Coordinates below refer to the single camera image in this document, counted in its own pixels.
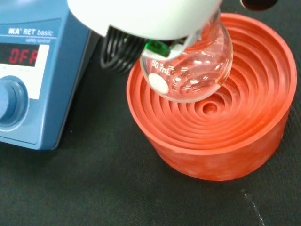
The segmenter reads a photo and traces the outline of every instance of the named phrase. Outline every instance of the dark work surface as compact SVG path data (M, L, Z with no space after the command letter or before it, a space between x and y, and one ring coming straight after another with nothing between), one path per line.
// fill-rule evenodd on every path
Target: dark work surface
M301 70L299 0L260 13L225 0L222 11L271 26ZM300 81L279 149L226 183L190 178L160 159L132 119L126 82L102 73L94 57L56 152L0 144L1 226L301 225Z

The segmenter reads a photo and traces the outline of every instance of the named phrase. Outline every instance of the coiled cable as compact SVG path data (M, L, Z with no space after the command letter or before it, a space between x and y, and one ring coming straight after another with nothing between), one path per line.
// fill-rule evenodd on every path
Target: coiled cable
M110 27L101 48L101 67L114 74L129 73L147 41Z

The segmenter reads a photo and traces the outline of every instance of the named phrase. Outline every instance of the blue housing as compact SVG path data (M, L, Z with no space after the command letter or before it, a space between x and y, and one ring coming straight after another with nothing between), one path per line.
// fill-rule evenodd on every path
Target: blue housing
M91 31L71 14L67 0L5 2L0 6L0 43L43 44L49 45L49 50L39 98L28 99L26 116L11 129L5 130L0 123L0 142L35 150L55 149L77 83L98 38L92 39ZM39 35L19 32L29 28L42 32ZM7 103L8 92L0 90L0 93L3 93L0 104L12 111L12 104ZM4 107L0 106L3 115Z

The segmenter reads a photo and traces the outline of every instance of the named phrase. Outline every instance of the glass flask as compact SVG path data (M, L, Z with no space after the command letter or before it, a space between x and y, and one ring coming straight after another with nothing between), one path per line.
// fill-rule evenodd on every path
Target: glass flask
M197 102L216 92L227 79L233 46L221 23L220 10L206 23L200 38L176 59L140 58L147 83L160 96L179 103Z

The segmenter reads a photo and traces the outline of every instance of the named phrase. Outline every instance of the white apparatus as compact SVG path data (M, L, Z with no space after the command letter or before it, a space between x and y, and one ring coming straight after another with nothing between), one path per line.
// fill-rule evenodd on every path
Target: white apparatus
M147 49L143 55L156 60L179 56L193 44L198 31L219 8L222 0L68 0L71 12L91 30L106 37L112 26L128 34L151 40L178 40L169 57Z

